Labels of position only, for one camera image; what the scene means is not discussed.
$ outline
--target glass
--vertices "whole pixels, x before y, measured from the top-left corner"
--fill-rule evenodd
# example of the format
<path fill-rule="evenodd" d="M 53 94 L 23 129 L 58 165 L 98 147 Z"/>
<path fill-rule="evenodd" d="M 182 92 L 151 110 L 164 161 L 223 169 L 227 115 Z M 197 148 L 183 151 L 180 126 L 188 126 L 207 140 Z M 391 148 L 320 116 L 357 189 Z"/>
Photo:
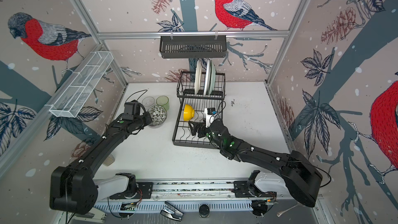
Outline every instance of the glass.
<path fill-rule="evenodd" d="M 142 104 L 144 105 L 144 107 L 151 107 L 153 106 L 153 104 L 155 104 L 155 99 L 151 96 L 146 97 L 142 100 Z"/>
<path fill-rule="evenodd" d="M 166 109 L 166 111 L 169 110 L 169 98 L 167 96 L 159 96 L 156 99 L 156 105 L 162 106 Z"/>

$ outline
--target green glass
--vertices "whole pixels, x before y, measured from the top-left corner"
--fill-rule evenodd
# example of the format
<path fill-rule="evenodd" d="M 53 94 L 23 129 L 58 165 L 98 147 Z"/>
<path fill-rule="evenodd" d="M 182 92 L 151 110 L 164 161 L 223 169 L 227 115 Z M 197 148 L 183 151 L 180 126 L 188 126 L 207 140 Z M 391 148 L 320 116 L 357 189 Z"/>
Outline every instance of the green glass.
<path fill-rule="evenodd" d="M 166 111 L 169 110 L 169 98 L 167 96 L 159 96 L 156 99 L 156 105 L 162 106 L 166 109 Z"/>

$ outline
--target bird head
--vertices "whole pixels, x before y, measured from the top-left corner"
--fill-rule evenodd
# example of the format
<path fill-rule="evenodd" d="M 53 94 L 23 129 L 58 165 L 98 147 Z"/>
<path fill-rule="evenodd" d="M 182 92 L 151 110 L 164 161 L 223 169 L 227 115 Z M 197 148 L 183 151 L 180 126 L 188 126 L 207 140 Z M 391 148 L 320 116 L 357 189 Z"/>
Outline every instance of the bird head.
<path fill-rule="evenodd" d="M 18 12 L 8 19 L 8 28 L 12 37 L 27 38 L 25 24 L 27 21 L 33 19 L 31 15 Z"/>

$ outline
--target yellow bowl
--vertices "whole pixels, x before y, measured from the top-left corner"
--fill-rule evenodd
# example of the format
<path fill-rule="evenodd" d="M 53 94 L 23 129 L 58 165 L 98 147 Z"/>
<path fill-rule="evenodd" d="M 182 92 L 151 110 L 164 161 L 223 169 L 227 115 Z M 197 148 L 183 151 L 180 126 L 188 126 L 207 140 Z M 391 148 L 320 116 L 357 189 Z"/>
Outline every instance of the yellow bowl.
<path fill-rule="evenodd" d="M 184 121 L 189 121 L 195 115 L 195 110 L 188 104 L 184 107 Z"/>

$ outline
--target bowl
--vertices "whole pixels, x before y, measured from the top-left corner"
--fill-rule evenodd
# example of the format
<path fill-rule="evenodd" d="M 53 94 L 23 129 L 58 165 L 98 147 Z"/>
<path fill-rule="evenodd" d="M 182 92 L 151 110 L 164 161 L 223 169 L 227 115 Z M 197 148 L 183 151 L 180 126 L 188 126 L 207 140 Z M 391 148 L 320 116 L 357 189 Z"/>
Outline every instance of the bowl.
<path fill-rule="evenodd" d="M 195 115 L 195 110 L 188 104 L 184 107 L 184 121 L 189 121 Z"/>
<path fill-rule="evenodd" d="M 148 110 L 152 122 L 149 124 L 150 127 L 155 127 L 162 124 L 167 118 L 167 111 L 164 107 L 156 105 Z"/>

